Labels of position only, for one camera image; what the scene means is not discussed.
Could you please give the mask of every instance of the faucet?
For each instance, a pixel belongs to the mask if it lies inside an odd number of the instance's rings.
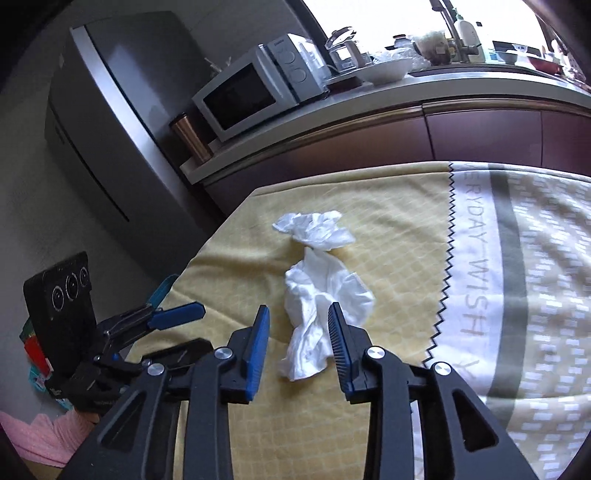
[[[441,0],[430,0],[431,8],[434,12],[441,12],[441,16],[445,20],[449,31],[452,34],[453,41],[456,44],[456,52],[457,56],[462,63],[470,63],[470,57],[468,55],[478,55],[479,50],[478,47],[480,45],[474,46],[466,46],[464,45],[464,41],[460,38],[460,34],[457,32],[457,28],[454,25],[452,15],[450,11],[446,8],[446,6],[442,3]]]

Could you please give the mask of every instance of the pink towel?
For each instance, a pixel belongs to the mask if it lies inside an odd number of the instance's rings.
[[[30,425],[0,412],[0,424],[22,458],[60,468],[95,426],[76,410],[53,423],[47,415],[39,414]]]

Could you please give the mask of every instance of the silver screw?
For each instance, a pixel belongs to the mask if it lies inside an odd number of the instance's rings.
[[[157,377],[164,372],[164,365],[163,364],[152,364],[148,367],[148,375],[152,375],[153,377]]]
[[[234,354],[234,352],[232,352],[231,348],[223,346],[218,348],[213,354],[216,356],[216,358],[219,358],[220,360],[225,360],[226,358],[230,358]]]
[[[384,358],[384,355],[386,355],[386,352],[384,352],[384,349],[380,346],[371,346],[368,348],[368,355],[371,358],[375,358],[376,360],[379,360],[380,358]]]
[[[445,362],[436,363],[433,369],[435,370],[435,373],[443,375],[444,377],[452,373],[452,368]]]

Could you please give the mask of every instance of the red bowl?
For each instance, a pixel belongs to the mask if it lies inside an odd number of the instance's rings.
[[[538,59],[536,57],[529,57],[530,63],[539,72],[544,72],[549,75],[562,75],[562,66],[552,61]]]

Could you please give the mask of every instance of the camera lens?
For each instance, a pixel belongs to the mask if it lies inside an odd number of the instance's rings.
[[[80,270],[80,285],[86,287],[88,285],[88,270],[86,267],[82,267]]]
[[[74,300],[78,296],[78,279],[73,273],[66,278],[66,295],[70,300]]]
[[[57,285],[53,287],[53,293],[51,294],[51,302],[57,312],[64,307],[64,292],[61,287]]]

